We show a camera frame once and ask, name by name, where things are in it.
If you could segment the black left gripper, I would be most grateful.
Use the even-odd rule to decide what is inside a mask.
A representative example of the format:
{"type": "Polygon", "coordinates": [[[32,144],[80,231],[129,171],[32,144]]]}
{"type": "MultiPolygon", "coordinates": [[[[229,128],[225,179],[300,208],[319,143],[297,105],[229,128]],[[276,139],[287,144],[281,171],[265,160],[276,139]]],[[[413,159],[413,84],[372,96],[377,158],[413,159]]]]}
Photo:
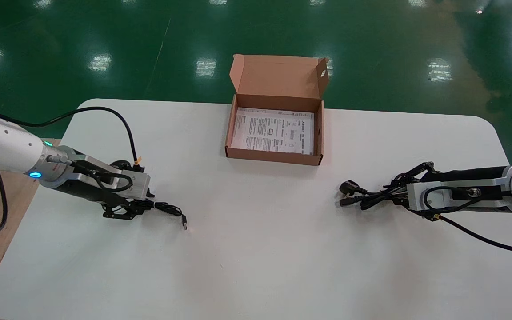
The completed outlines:
{"type": "MultiPolygon", "coordinates": [[[[139,164],[132,164],[127,160],[116,160],[111,163],[111,166],[121,171],[144,172],[144,167],[139,164]]],[[[133,220],[134,217],[143,215],[146,211],[153,209],[155,205],[155,202],[150,199],[133,199],[130,202],[123,202],[123,198],[116,193],[86,184],[80,180],[66,180],[54,190],[100,204],[104,211],[102,216],[109,219],[133,220]]]]}

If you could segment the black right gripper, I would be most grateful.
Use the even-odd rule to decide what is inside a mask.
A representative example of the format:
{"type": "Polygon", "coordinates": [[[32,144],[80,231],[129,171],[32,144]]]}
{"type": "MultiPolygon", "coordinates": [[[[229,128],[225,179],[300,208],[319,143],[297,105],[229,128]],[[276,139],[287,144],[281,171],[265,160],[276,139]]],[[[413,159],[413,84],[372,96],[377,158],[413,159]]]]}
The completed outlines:
{"type": "Polygon", "coordinates": [[[398,174],[392,186],[406,186],[419,182],[418,176],[429,173],[429,182],[440,182],[443,190],[432,190],[429,196],[443,195],[442,204],[430,204],[430,209],[412,209],[407,198],[391,199],[394,205],[403,207],[425,219],[438,219],[439,211],[503,212],[512,213],[510,179],[512,166],[498,166],[450,172],[434,172],[433,162],[423,162],[408,172],[398,174]]]}

